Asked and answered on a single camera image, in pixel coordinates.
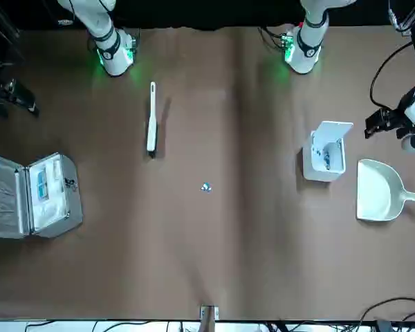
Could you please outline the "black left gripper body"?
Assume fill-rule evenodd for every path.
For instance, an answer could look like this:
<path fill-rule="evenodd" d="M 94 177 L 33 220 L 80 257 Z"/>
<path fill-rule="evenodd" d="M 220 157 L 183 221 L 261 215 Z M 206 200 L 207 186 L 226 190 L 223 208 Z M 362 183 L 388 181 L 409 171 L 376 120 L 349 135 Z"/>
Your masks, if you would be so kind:
<path fill-rule="evenodd" d="M 382 110 L 383 131 L 395 131 L 397 138 L 404 138 L 414 133 L 414 124 L 398 109 L 383 109 Z"/>

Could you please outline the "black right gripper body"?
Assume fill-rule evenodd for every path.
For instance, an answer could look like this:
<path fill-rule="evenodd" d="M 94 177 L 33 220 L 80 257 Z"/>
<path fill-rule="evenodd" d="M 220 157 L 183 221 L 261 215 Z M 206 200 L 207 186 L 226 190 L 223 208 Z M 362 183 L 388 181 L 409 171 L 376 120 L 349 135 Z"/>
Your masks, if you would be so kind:
<path fill-rule="evenodd" d="M 6 101 L 10 103 L 15 103 L 16 98 L 14 96 L 14 90 L 17 80 L 12 78 L 8 81 L 0 80 L 0 101 Z"/>

